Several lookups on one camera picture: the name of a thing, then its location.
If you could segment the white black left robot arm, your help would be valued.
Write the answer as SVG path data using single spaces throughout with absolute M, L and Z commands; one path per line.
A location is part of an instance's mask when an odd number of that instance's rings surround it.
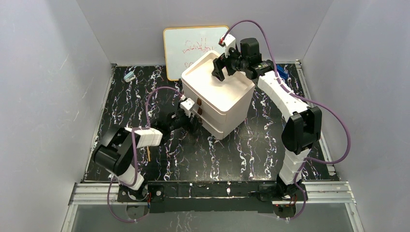
M 198 116 L 187 116 L 183 109 L 171 113 L 161 112 L 150 127 L 132 129 L 115 126 L 97 143 L 91 160 L 113 174 L 120 184 L 138 190 L 144 178 L 134 160 L 137 149 L 160 146 L 170 139 L 175 130 L 195 132 L 201 126 L 202 120 Z

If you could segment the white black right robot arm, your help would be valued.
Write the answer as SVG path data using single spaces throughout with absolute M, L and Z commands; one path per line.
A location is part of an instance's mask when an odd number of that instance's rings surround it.
M 248 79 L 257 80 L 257 87 L 282 113 L 286 121 L 281 134 L 285 157 L 277 184 L 283 190 L 296 186 L 302 178 L 305 158 L 321 136 L 320 108 L 310 107 L 295 96 L 280 77 L 276 63 L 262 59 L 256 38 L 242 39 L 237 46 L 235 37 L 229 34 L 220 38 L 219 45 L 225 52 L 213 60 L 212 75 L 223 82 L 225 76 L 243 72 Z

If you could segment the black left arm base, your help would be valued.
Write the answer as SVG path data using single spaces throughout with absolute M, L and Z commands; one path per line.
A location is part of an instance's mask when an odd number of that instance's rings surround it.
M 122 203 L 156 203 L 163 202 L 165 198 L 165 187 L 162 183 L 145 181 L 138 190 L 120 185 L 117 201 Z

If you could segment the thin wooden makeup pencil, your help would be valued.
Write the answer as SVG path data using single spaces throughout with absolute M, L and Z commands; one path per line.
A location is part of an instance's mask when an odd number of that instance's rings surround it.
M 146 151 L 147 151 L 147 161 L 148 161 L 148 162 L 151 162 L 151 156 L 150 156 L 150 149 L 149 149 L 149 147 L 146 148 Z

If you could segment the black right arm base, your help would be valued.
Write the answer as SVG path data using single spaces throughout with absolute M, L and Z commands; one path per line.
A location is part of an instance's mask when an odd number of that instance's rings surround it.
M 276 182 L 259 184 L 257 189 L 248 193 L 249 197 L 256 197 L 262 202 L 285 201 L 285 200 L 308 200 L 307 190 L 302 181 L 285 185 L 281 179 Z

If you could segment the white drawer organizer box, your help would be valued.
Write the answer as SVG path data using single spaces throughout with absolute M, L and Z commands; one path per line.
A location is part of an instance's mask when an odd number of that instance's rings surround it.
M 220 56 L 208 51 L 181 76 L 184 95 L 194 101 L 194 113 L 202 126 L 219 140 L 224 139 L 247 117 L 255 84 L 241 72 L 220 81 L 212 75 L 213 60 Z

